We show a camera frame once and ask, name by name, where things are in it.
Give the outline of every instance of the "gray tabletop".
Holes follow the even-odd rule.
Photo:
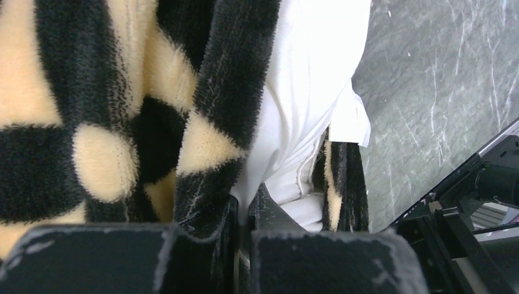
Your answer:
[[[519,116],[519,1],[373,0],[353,78],[378,231]]]

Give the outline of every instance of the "clothing tag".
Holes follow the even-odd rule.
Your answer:
[[[371,130],[362,99],[351,89],[350,84],[337,99],[328,131],[328,140],[358,143],[362,147],[367,147]]]

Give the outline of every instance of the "white object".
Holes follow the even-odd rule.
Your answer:
[[[312,170],[330,139],[367,146],[370,122],[351,87],[367,38],[371,0],[282,0],[256,138],[231,193],[239,222],[260,184],[297,223],[322,228],[323,196]]]

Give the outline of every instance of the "garment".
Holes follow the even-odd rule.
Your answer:
[[[353,76],[367,38],[371,0],[282,0],[256,138],[231,194],[239,219],[265,182],[271,197],[309,231],[322,228],[323,196],[312,170],[328,126],[331,140],[367,146],[370,123]]]

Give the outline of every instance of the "gray surface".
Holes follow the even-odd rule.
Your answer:
[[[373,231],[519,116],[518,48],[517,0],[373,0],[353,79]]]

